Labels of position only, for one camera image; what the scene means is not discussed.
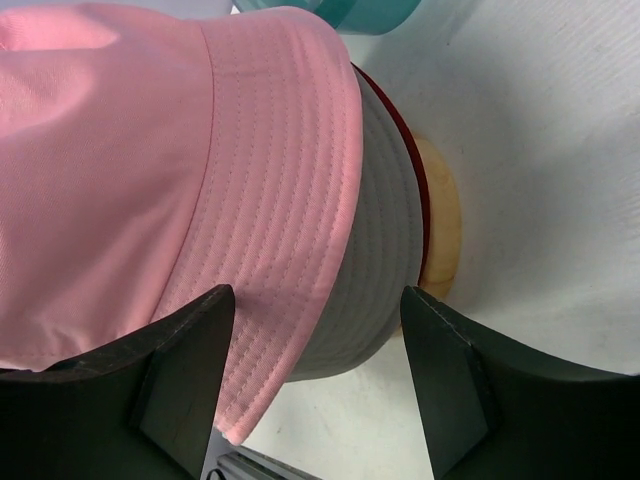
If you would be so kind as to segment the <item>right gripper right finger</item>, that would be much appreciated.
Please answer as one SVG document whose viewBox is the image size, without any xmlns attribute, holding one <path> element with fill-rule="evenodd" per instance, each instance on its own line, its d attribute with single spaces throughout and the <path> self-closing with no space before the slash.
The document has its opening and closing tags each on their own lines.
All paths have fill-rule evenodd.
<svg viewBox="0 0 640 480">
<path fill-rule="evenodd" d="M 639 380 L 483 326 L 416 287 L 405 348 L 437 479 L 635 479 Z"/>
</svg>

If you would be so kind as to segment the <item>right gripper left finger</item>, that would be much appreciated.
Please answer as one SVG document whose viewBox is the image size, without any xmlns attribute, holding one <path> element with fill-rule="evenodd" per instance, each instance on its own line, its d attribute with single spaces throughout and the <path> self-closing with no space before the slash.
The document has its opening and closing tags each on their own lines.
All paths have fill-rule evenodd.
<svg viewBox="0 0 640 480">
<path fill-rule="evenodd" d="M 197 479 L 233 328 L 220 285 L 42 372 L 1 376 L 5 479 Z"/>
</svg>

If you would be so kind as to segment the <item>grey bucket hat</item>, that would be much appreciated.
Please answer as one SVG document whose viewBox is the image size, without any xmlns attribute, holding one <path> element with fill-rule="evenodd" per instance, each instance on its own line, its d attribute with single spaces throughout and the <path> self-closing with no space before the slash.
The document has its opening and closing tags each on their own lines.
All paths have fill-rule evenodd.
<svg viewBox="0 0 640 480">
<path fill-rule="evenodd" d="M 407 149 L 393 119 L 356 72 L 363 109 L 360 193 L 345 255 L 324 311 L 290 381 L 327 378 L 370 359 L 401 324 L 392 187 Z"/>
</svg>

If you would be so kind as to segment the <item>dark red cap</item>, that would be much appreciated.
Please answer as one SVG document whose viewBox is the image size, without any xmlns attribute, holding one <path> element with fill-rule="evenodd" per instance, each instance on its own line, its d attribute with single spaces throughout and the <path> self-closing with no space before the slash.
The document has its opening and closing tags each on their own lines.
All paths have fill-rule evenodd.
<svg viewBox="0 0 640 480">
<path fill-rule="evenodd" d="M 423 226 L 423 254 L 422 254 L 422 263 L 421 270 L 418 283 L 421 284 L 426 279 L 426 270 L 427 270 L 427 260 L 429 254 L 430 247 L 430 237 L 431 237 L 431 202 L 429 195 L 429 188 L 427 182 L 427 176 L 425 172 L 425 167 L 423 165 L 421 154 L 419 153 L 418 146 L 416 140 L 410 131 L 407 123 L 405 122 L 402 115 L 399 113 L 396 106 L 389 99 L 389 97 L 384 93 L 381 87 L 360 67 L 353 65 L 355 71 L 366 81 L 369 87 L 371 87 L 374 93 L 377 95 L 378 99 L 382 102 L 387 112 L 390 114 L 393 119 L 396 128 L 398 129 L 404 145 L 407 149 L 409 157 L 411 159 L 413 171 L 416 177 L 416 181 L 418 184 L 420 202 L 421 202 L 421 220 Z"/>
</svg>

